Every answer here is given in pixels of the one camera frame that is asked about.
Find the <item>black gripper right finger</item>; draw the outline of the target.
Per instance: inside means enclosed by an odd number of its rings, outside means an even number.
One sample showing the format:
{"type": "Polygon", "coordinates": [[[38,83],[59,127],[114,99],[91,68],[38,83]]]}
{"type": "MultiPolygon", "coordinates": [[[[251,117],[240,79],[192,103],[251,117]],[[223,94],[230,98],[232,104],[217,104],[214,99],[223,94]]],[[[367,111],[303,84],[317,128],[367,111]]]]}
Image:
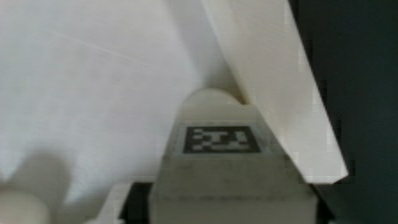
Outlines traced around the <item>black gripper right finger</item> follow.
{"type": "Polygon", "coordinates": [[[328,184],[315,184],[313,190],[319,198],[317,204],[317,224],[338,224],[338,198],[333,187],[328,184]]]}

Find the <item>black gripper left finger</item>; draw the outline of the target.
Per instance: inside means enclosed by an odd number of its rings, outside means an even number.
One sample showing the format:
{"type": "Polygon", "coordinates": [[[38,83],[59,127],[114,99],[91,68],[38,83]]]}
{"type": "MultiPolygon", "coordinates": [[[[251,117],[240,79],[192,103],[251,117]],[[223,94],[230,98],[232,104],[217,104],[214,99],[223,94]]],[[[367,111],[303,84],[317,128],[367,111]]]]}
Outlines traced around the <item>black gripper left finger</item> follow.
{"type": "Polygon", "coordinates": [[[148,181],[116,184],[98,215],[88,224],[152,224],[150,193],[153,183],[148,181]]]}

